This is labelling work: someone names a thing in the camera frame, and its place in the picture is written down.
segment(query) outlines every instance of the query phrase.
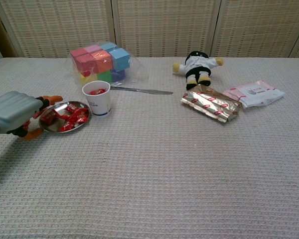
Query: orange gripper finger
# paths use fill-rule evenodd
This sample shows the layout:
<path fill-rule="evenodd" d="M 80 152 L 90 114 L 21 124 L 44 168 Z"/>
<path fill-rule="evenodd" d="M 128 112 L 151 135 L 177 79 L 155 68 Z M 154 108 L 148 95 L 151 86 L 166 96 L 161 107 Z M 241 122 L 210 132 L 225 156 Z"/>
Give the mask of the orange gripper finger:
<path fill-rule="evenodd" d="M 51 106 L 53 106 L 56 102 L 63 100 L 61 96 L 43 96 L 43 98 L 49 100 Z"/>
<path fill-rule="evenodd" d="M 26 134 L 25 137 L 23 137 L 24 139 L 34 139 L 37 138 L 38 136 L 40 136 L 43 132 L 42 128 L 36 128 L 34 131 L 28 132 Z"/>

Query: cup rim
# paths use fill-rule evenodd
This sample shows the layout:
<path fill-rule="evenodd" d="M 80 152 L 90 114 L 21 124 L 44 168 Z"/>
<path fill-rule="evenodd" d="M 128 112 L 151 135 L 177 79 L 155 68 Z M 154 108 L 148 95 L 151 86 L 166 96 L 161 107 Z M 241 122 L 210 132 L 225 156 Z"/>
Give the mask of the cup rim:
<path fill-rule="evenodd" d="M 101 93 L 101 94 L 98 94 L 98 95 L 90 95 L 90 94 L 86 94 L 86 93 L 84 92 L 84 87 L 86 87 L 88 84 L 91 84 L 91 83 L 94 83 L 94 82 L 104 82 L 104 83 L 106 83 L 106 84 L 109 86 L 109 89 L 106 90 L 104 93 Z M 108 83 L 108 82 L 106 82 L 106 81 L 91 81 L 91 82 L 89 82 L 88 84 L 86 84 L 86 85 L 84 85 L 84 86 L 82 87 L 82 92 L 83 92 L 83 94 L 86 95 L 86 96 L 101 96 L 101 95 L 103 95 L 103 94 L 106 94 L 106 93 L 107 93 L 108 91 L 110 91 L 110 89 L 111 89 L 111 84 Z"/>

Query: gold candy wrapper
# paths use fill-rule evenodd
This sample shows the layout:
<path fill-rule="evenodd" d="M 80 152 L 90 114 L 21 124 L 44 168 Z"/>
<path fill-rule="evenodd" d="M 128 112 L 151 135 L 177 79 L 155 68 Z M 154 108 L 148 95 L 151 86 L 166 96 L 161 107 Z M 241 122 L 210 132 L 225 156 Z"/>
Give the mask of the gold candy wrapper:
<path fill-rule="evenodd" d="M 181 101 L 225 123 L 237 117 L 242 104 L 214 89 L 198 85 L 187 91 Z"/>

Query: orange cube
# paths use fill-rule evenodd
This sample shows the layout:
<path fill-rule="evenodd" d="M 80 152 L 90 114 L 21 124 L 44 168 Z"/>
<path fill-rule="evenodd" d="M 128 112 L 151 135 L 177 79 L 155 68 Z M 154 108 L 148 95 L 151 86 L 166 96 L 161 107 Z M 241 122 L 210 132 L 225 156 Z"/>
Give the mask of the orange cube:
<path fill-rule="evenodd" d="M 97 72 L 94 71 L 94 73 L 106 72 L 113 68 L 112 57 L 106 51 L 102 50 L 102 51 L 93 52 L 93 53 L 91 53 L 91 55 L 96 60 L 96 71 Z"/>

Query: cube puzzle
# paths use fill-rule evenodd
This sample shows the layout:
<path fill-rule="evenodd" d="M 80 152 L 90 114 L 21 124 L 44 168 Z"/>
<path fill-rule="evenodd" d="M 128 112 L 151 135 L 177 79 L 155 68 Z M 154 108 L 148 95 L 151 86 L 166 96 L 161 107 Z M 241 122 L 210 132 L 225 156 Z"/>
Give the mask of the cube puzzle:
<path fill-rule="evenodd" d="M 125 69 L 130 67 L 129 53 L 112 42 L 79 48 L 70 55 L 82 85 L 96 80 L 121 81 L 126 76 Z"/>

